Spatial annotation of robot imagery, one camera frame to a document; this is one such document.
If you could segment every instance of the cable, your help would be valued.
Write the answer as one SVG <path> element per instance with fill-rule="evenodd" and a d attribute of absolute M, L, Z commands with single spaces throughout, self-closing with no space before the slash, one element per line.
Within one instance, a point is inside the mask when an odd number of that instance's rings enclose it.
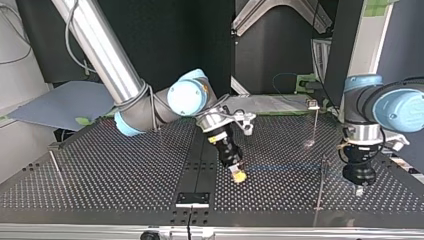
<path fill-rule="evenodd" d="M 21 28 L 22 28 L 22 31 L 23 31 L 23 36 L 21 35 L 21 33 L 18 31 L 18 29 L 16 29 L 16 27 L 15 27 L 15 25 L 13 25 L 13 23 L 10 21 L 10 19 L 7 17 L 7 15 L 6 14 L 4 14 L 4 12 L 2 11 L 2 9 L 6 9 L 6 10 L 9 10 L 11 13 L 13 13 L 13 15 L 15 15 L 15 17 L 19 20 L 19 24 L 21 25 Z M 21 19 L 21 17 L 19 16 L 19 14 L 18 14 L 18 12 L 16 12 L 16 10 L 15 9 L 13 9 L 12 7 L 10 7 L 10 6 L 8 6 L 8 5 L 6 5 L 6 4 L 1 4 L 0 5 L 0 12 L 2 13 L 2 16 L 4 17 L 4 19 L 7 21 L 7 23 L 12 27 L 12 29 L 15 31 L 15 33 L 18 35 L 18 37 L 24 42 L 24 43 L 26 43 L 28 46 L 29 46 L 29 49 L 28 49 L 28 52 L 24 55 L 24 56 L 22 56 L 22 57 L 20 57 L 20 58 L 17 58 L 17 59 L 14 59 L 14 60 L 10 60 L 10 61 L 5 61 L 5 62 L 0 62 L 0 65 L 5 65 L 5 64 L 11 64 L 11 63 L 16 63 L 16 62 L 19 62 L 19 61 L 21 61 L 21 60 L 23 60 L 23 59 L 25 59 L 25 58 L 27 58 L 30 54 L 31 54 L 31 51 L 32 51 L 32 47 L 31 47 L 31 44 L 29 43 L 29 40 L 28 40 L 28 37 L 26 36 L 26 34 L 25 34 L 25 30 L 24 30 L 24 26 L 23 26 L 23 23 L 22 23 L 22 19 Z"/>
<path fill-rule="evenodd" d="M 69 11 L 68 19 L 66 20 L 66 27 L 65 27 L 65 44 L 66 44 L 66 50 L 68 50 L 69 56 L 71 56 L 72 60 L 76 64 L 78 64 L 80 67 L 84 68 L 86 71 L 96 73 L 96 70 L 89 68 L 87 64 L 82 64 L 74 55 L 71 49 L 71 45 L 69 44 L 69 27 L 71 25 L 72 19 L 74 18 L 75 10 L 78 7 L 78 0 L 75 0 L 74 6 Z"/>
<path fill-rule="evenodd" d="M 315 64 L 315 66 L 317 66 L 318 67 L 318 63 L 317 63 L 317 59 L 316 59 L 316 57 L 315 57 L 315 51 L 314 51 L 314 44 L 313 44 L 313 39 L 314 39 L 314 33 L 315 33 L 315 22 L 316 22 L 316 19 L 317 19 L 317 14 L 318 14 L 318 8 L 319 8 L 319 0 L 317 1 L 317 5 L 316 5 L 316 7 L 315 7 L 315 11 L 314 11 L 314 18 L 313 18 L 313 20 L 312 20 L 312 33 L 311 33 L 311 51 L 312 51 L 312 60 L 314 61 L 314 64 Z M 331 105 L 333 105 L 333 108 L 334 108 L 334 110 L 336 110 L 336 112 L 337 112 L 337 115 L 338 116 L 340 116 L 340 112 L 339 112 L 339 110 L 336 108 L 336 105 L 334 104 L 334 102 L 333 102 L 333 100 L 331 99 L 331 97 L 330 97 L 330 95 L 328 94 L 328 92 L 327 92 L 327 90 L 325 89 L 325 87 L 324 87 L 324 83 L 323 83 L 323 81 L 322 81 L 322 78 L 321 78 L 321 76 L 320 76 L 320 74 L 319 74 L 319 71 L 317 71 L 317 78 L 318 78 L 318 82 L 321 84 L 321 86 L 322 86 L 322 89 L 324 90 L 324 93 L 325 93 L 325 95 L 327 96 L 327 98 L 328 98 L 328 101 L 331 103 Z"/>
<path fill-rule="evenodd" d="M 288 98 L 286 98 L 281 92 L 280 92 L 280 90 L 278 90 L 278 88 L 275 86 L 275 78 L 276 77 L 278 77 L 278 76 L 287 76 L 287 75 L 289 75 L 289 76 L 298 76 L 296 73 L 278 73 L 277 75 L 275 75 L 273 78 L 272 78 L 272 86 L 274 87 L 274 89 L 281 95 L 281 97 L 282 98 L 284 98 L 286 101 L 289 101 L 289 102 L 296 102 L 296 103 L 301 103 L 301 104 L 305 104 L 306 102 L 300 102 L 300 101 L 296 101 L 296 100 L 291 100 L 291 99 L 288 99 Z"/>
<path fill-rule="evenodd" d="M 383 149 L 386 147 L 385 145 L 386 145 L 386 134 L 384 133 L 384 130 L 383 130 L 383 128 L 382 127 L 380 127 L 380 132 L 381 132 L 381 135 L 382 135 L 382 137 L 383 137 L 383 142 L 381 143 L 381 144 L 379 144 L 379 149 L 377 150 L 377 152 L 374 154 L 374 155 L 372 155 L 370 158 L 368 158 L 366 161 L 363 161 L 363 162 L 359 162 L 359 163 L 351 163 L 351 162 L 348 162 L 348 161 L 346 161 L 346 160 L 344 160 L 343 159 L 343 157 L 342 157 L 342 154 L 341 154 L 341 151 L 343 150 L 343 148 L 342 149 L 339 149 L 339 151 L 338 151 L 338 155 L 339 155 L 339 159 L 340 159 L 340 161 L 342 161 L 343 163 L 345 163 L 346 165 L 351 165 L 351 166 L 360 166 L 360 165 L 364 165 L 364 164 L 368 164 L 368 163 L 370 163 L 372 160 L 374 160 L 376 157 L 377 157 L 377 155 L 378 154 L 380 154 L 381 153 L 381 151 L 383 151 Z"/>

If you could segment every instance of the black cable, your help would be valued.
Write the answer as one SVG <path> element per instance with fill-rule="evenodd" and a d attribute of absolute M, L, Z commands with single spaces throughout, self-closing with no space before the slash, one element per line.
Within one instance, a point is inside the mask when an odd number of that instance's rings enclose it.
<path fill-rule="evenodd" d="M 27 58 L 31 54 L 31 51 L 32 51 L 32 47 L 30 46 L 28 52 L 24 56 L 17 58 L 15 60 L 0 62 L 0 65 L 11 64 L 11 63 L 15 63 L 15 62 L 19 62 L 21 60 L 24 60 L 25 58 Z"/>
<path fill-rule="evenodd" d="M 311 33 L 311 51 L 312 51 L 312 60 L 314 61 L 315 66 L 317 66 L 318 68 L 318 63 L 317 63 L 317 59 L 315 58 L 315 52 L 314 52 L 314 44 L 313 44 L 313 39 L 314 39 L 314 35 L 315 35 L 315 21 L 317 19 L 317 14 L 318 14 L 318 8 L 319 8 L 319 0 L 317 1 L 317 5 L 315 7 L 315 11 L 314 11 L 314 18 L 312 19 L 312 33 Z M 328 94 L 327 90 L 324 87 L 324 83 L 321 79 L 321 76 L 319 75 L 319 71 L 317 71 L 317 78 L 318 78 L 318 82 L 321 84 L 322 86 L 322 90 L 324 90 L 325 95 L 328 98 L 328 101 L 331 103 L 331 105 L 333 105 L 334 110 L 336 110 L 337 115 L 340 115 L 339 110 L 337 109 L 336 105 L 334 104 L 333 100 L 331 99 L 330 95 Z"/>
<path fill-rule="evenodd" d="M 368 163 L 370 163 L 372 160 L 374 160 L 376 157 L 377 157 L 377 155 L 378 154 L 380 154 L 381 153 L 381 151 L 383 151 L 383 149 L 386 147 L 385 145 L 386 145 L 386 134 L 384 133 L 384 130 L 383 130 L 383 128 L 381 128 L 380 127 L 380 132 L 381 132 L 381 135 L 382 135 L 382 137 L 383 137 L 383 142 L 381 143 L 381 144 L 379 144 L 379 149 L 377 150 L 377 152 L 374 154 L 374 155 L 372 155 L 370 158 L 368 158 L 366 161 L 363 161 L 363 162 L 359 162 L 359 163 L 351 163 L 351 162 L 348 162 L 348 161 L 346 161 L 346 160 L 344 160 L 343 159 L 343 157 L 342 157 L 342 154 L 341 154 L 341 151 L 343 150 L 343 148 L 342 149 L 339 149 L 339 151 L 338 151 L 338 155 L 339 155 L 339 159 L 340 159 L 340 161 L 342 161 L 343 163 L 345 163 L 346 165 L 350 165 L 350 166 L 360 166 L 360 165 L 365 165 L 365 164 L 368 164 Z"/>
<path fill-rule="evenodd" d="M 17 58 L 17 59 L 14 59 L 14 60 L 10 60 L 10 61 L 5 61 L 5 62 L 0 62 L 0 65 L 6 65 L 6 64 L 11 64 L 11 63 L 16 63 L 16 62 L 19 62 L 19 61 L 21 61 L 21 60 L 24 60 L 25 58 L 27 58 L 30 54 L 31 54 L 31 51 L 32 51 L 32 47 L 31 47 L 31 45 L 29 44 L 29 41 L 28 41 L 28 39 L 27 39 L 27 37 L 26 37 L 26 34 L 25 34 L 25 29 L 23 29 L 23 25 L 22 25 L 22 21 L 21 21 L 21 19 L 20 19 L 20 17 L 19 17 L 19 15 L 17 14 L 17 12 L 15 11 L 15 10 L 13 10 L 12 8 L 10 8 L 9 6 L 1 6 L 0 7 L 0 11 L 1 11 L 1 9 L 3 9 L 3 8 L 5 8 L 6 10 L 9 10 L 10 12 L 12 12 L 14 15 L 15 15 L 15 17 L 20 21 L 20 23 L 21 23 L 21 27 L 22 27 L 22 30 L 24 31 L 24 36 L 21 36 L 20 35 L 20 33 L 19 33 L 19 31 L 16 29 L 16 27 L 13 25 L 13 23 L 8 19 L 8 17 L 6 16 L 6 14 L 3 14 L 3 16 L 6 18 L 6 20 L 8 21 L 8 23 L 9 23 L 9 25 L 13 28 L 13 30 L 16 32 L 16 34 L 18 35 L 18 37 L 20 38 L 20 39 L 22 39 L 22 41 L 24 41 L 28 46 L 29 46 L 29 49 L 28 49 L 28 52 L 24 55 L 24 56 L 22 56 L 22 57 L 20 57 L 20 58 Z"/>
<path fill-rule="evenodd" d="M 276 74 L 273 78 L 272 78 L 272 86 L 274 87 L 274 89 L 281 95 L 281 97 L 282 98 L 284 98 L 286 101 L 289 101 L 289 102 L 296 102 L 296 103 L 300 103 L 300 104 L 306 104 L 306 102 L 300 102 L 300 101 L 296 101 L 296 100 L 291 100 L 291 99 L 288 99 L 288 98 L 286 98 L 285 96 L 283 96 L 283 94 L 280 92 L 280 90 L 278 90 L 278 88 L 275 86 L 275 78 L 276 77 L 278 77 L 278 76 L 287 76 L 287 75 L 289 75 L 289 76 L 298 76 L 298 74 L 296 74 L 296 73 L 278 73 L 278 74 Z"/>

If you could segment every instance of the white bracket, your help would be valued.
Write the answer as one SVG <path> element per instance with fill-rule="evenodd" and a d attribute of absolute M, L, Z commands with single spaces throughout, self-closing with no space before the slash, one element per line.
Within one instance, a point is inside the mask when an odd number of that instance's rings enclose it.
<path fill-rule="evenodd" d="M 317 0 L 249 0 L 233 22 L 233 31 L 242 36 L 266 12 L 276 6 L 288 6 L 296 10 L 309 24 L 313 24 Z M 318 6 L 314 28 L 325 33 L 332 24 L 321 6 Z"/>

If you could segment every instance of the gray panel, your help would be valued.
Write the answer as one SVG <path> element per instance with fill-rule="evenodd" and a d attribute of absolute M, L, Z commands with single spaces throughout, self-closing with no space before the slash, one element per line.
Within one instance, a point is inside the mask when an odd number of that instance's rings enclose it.
<path fill-rule="evenodd" d="M 384 83 L 400 81 L 407 77 L 423 76 L 424 63 L 424 1 L 398 1 L 393 6 L 384 41 L 378 74 Z M 400 155 L 420 172 L 424 172 L 424 131 L 405 134 L 411 142 Z"/>

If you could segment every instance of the metal frame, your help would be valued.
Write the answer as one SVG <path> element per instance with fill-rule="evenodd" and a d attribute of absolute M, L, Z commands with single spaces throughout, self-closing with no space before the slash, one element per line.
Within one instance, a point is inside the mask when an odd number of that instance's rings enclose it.
<path fill-rule="evenodd" d="M 166 239 L 187 239 L 185 227 L 0 224 L 0 239 L 140 239 L 144 231 L 158 232 Z M 193 239 L 422 239 L 422 230 L 378 228 L 199 228 Z"/>
<path fill-rule="evenodd" d="M 309 24 L 313 24 L 317 0 L 249 0 L 233 22 L 234 33 L 241 37 L 266 12 L 277 6 L 288 6 L 296 10 Z M 324 9 L 319 6 L 315 29 L 324 33 L 332 24 Z"/>

